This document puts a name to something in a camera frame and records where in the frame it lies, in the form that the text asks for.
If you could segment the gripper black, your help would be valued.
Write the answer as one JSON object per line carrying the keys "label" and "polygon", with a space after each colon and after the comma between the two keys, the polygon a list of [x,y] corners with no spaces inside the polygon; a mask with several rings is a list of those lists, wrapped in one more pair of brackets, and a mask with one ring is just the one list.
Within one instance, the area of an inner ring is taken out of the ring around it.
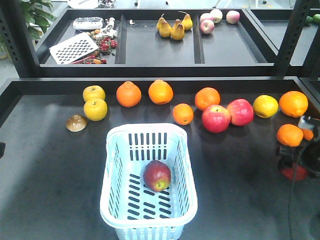
{"label": "gripper black", "polygon": [[320,177],[319,141],[306,142],[301,147],[279,145],[275,154],[279,157],[277,164],[278,170],[292,168],[293,164],[300,164],[309,171],[313,177]]}

